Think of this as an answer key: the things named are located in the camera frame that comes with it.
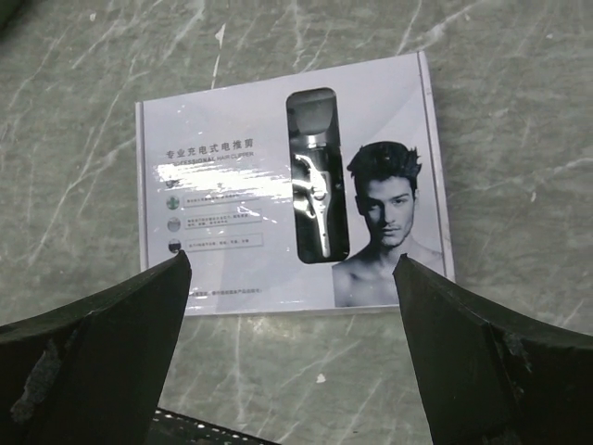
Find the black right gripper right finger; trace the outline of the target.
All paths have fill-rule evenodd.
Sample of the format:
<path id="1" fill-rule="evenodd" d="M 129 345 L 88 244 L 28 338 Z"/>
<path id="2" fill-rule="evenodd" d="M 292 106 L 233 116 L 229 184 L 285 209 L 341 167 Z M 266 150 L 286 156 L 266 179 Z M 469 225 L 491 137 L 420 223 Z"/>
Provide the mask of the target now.
<path id="1" fill-rule="evenodd" d="M 589 444 L 592 338 L 401 256 L 399 307 L 435 444 Z"/>

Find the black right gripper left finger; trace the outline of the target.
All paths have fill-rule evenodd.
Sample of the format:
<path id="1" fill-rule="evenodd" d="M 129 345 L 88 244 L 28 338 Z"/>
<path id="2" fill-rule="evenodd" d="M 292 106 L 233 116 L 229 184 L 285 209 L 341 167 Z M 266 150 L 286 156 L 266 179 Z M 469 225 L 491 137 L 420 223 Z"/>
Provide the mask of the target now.
<path id="1" fill-rule="evenodd" d="M 179 251 L 109 289 L 3 325 L 2 443 L 144 443 L 191 277 Z"/>

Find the white clipper kit box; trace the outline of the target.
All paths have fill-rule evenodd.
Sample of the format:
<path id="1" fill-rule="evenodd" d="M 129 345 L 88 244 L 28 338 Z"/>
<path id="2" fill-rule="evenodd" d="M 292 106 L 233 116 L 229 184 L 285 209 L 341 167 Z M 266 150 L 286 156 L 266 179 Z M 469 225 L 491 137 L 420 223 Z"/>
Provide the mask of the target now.
<path id="1" fill-rule="evenodd" d="M 286 100 L 336 94 L 349 252 L 297 255 Z M 184 251 L 187 313 L 394 308 L 407 256 L 453 278 L 442 156 L 424 52 L 141 102 L 141 263 Z"/>

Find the black silver hair clipper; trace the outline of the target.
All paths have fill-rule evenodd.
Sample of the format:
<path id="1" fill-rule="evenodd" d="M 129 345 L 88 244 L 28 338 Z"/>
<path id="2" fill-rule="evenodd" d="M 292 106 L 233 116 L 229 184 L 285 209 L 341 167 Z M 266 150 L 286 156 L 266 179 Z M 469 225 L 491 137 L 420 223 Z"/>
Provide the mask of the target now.
<path id="1" fill-rule="evenodd" d="M 318 88 L 286 100 L 297 255 L 306 264 L 349 252 L 336 94 Z"/>

